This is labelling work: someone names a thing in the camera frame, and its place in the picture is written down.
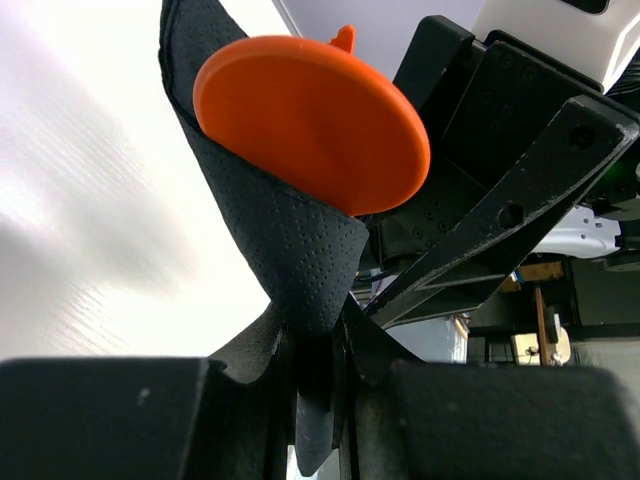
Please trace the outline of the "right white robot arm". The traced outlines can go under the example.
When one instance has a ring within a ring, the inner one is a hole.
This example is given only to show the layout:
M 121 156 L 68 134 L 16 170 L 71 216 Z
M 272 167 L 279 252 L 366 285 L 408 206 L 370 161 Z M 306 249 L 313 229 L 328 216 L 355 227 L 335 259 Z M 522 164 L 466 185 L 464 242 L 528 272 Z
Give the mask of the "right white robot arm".
M 486 1 L 470 28 L 431 15 L 394 78 L 428 131 L 418 193 L 372 223 L 366 315 L 392 327 L 482 305 L 531 254 L 617 250 L 619 160 L 639 138 L 635 1 Z

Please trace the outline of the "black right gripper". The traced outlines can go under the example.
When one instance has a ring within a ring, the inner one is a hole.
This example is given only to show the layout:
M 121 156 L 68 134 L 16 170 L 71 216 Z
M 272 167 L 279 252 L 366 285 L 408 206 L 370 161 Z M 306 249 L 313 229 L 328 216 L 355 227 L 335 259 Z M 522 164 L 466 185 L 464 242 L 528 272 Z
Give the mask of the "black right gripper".
M 639 118 L 569 68 L 498 36 L 422 19 L 394 79 L 431 145 L 423 186 L 376 215 L 358 276 L 400 275 L 381 327 L 473 311 L 639 135 Z

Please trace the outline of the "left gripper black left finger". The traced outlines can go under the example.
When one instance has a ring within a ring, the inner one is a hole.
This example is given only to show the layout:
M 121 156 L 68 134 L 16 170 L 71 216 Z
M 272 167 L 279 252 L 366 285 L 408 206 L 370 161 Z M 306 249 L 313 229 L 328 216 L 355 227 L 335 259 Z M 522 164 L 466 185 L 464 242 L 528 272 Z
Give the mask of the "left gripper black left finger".
M 270 304 L 207 358 L 184 479 L 284 479 L 292 433 L 294 343 Z

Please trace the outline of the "black paper napkin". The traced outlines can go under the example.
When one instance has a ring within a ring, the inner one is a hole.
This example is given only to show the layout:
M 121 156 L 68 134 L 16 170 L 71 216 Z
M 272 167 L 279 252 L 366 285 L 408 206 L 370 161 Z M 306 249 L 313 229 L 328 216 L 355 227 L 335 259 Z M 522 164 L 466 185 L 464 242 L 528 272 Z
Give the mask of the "black paper napkin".
M 300 470 L 310 475 L 338 450 L 336 330 L 367 231 L 201 131 L 192 104 L 196 73 L 210 54 L 243 36 L 217 1 L 166 1 L 158 59 L 164 91 L 222 218 L 293 339 L 287 451 L 295 449 Z

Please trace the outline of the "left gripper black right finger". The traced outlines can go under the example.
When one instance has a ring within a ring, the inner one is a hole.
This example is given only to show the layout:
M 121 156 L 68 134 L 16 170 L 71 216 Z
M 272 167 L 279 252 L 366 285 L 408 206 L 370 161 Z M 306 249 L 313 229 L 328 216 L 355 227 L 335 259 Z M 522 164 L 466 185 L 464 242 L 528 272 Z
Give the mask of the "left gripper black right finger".
M 398 410 L 393 364 L 415 355 L 370 320 L 348 296 L 336 330 L 342 369 L 339 471 L 342 479 L 407 479 L 406 442 Z

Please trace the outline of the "orange plastic spoon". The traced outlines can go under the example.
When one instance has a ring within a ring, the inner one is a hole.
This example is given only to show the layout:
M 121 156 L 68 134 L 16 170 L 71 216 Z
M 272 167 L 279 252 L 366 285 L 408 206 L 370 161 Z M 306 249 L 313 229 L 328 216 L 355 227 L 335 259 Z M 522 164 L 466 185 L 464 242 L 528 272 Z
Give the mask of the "orange plastic spoon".
M 406 96 L 353 51 L 356 30 L 328 43 L 294 36 L 233 41 L 199 69 L 203 133 L 350 216 L 391 210 L 422 187 L 425 127 Z

